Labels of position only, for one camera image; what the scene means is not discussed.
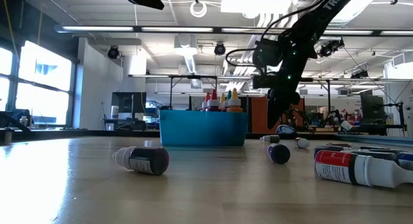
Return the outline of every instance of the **blue bin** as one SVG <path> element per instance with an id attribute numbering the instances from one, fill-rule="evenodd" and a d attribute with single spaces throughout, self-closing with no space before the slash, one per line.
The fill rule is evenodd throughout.
<path id="1" fill-rule="evenodd" d="M 161 143 L 164 146 L 242 146 L 248 130 L 248 114 L 160 110 Z"/>

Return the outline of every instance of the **red label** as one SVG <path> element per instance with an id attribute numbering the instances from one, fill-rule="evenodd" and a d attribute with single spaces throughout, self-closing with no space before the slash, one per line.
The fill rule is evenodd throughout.
<path id="1" fill-rule="evenodd" d="M 350 165 L 351 155 L 352 154 L 346 152 L 320 150 L 316 155 L 316 163 L 348 167 Z"/>

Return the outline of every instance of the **ceiling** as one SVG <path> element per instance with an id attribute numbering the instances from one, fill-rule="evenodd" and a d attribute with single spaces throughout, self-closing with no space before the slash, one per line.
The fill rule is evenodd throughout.
<path id="1" fill-rule="evenodd" d="M 64 25 L 181 25 L 181 26 L 256 26 L 259 18 L 246 19 L 241 14 L 221 13 L 220 8 L 208 5 L 204 17 L 194 17 L 189 7 L 191 3 L 165 3 L 164 10 L 154 10 L 134 6 L 127 0 L 27 0 L 43 10 L 58 23 Z M 191 0 L 172 0 L 173 2 Z M 299 2 L 298 7 L 308 6 L 313 0 Z M 399 0 L 400 3 L 413 3 L 413 0 Z M 346 25 L 346 28 L 413 28 L 409 16 L 413 6 L 409 5 L 369 5 L 359 16 Z M 173 34 L 103 34 L 105 38 L 138 37 L 153 55 L 148 68 L 178 68 L 185 64 L 182 56 L 174 54 Z M 197 46 L 202 50 L 194 56 L 197 64 L 223 65 L 222 56 L 214 56 L 214 45 L 224 42 L 227 51 L 248 46 L 248 35 L 197 34 Z M 345 37 L 348 52 L 358 63 L 369 62 L 371 76 L 383 74 L 383 62 L 397 55 L 400 50 L 413 48 L 413 38 L 409 37 Z M 134 46 L 124 46 L 121 50 L 133 54 Z M 336 52 L 334 58 L 310 60 L 304 76 L 340 76 L 344 70 L 355 67 L 353 59 L 346 51 Z"/>

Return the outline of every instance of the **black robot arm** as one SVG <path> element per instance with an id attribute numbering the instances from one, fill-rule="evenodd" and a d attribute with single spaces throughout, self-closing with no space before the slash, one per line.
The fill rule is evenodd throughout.
<path id="1" fill-rule="evenodd" d="M 276 41 L 261 38 L 256 42 L 253 64 L 257 68 L 278 66 L 274 76 L 254 77 L 254 88 L 269 88 L 268 128 L 272 128 L 290 104 L 298 104 L 296 92 L 308 58 L 317 58 L 314 45 L 326 30 L 331 20 L 351 0 L 320 0 L 313 10 L 302 15 L 294 25 L 278 36 Z"/>

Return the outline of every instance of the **table surface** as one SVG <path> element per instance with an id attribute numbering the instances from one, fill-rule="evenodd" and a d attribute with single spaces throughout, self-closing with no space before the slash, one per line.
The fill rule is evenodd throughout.
<path id="1" fill-rule="evenodd" d="M 315 177 L 313 148 L 167 147 L 162 176 L 117 166 L 121 147 L 159 139 L 84 137 L 0 147 L 0 223 L 410 223 L 413 185 L 358 187 Z"/>

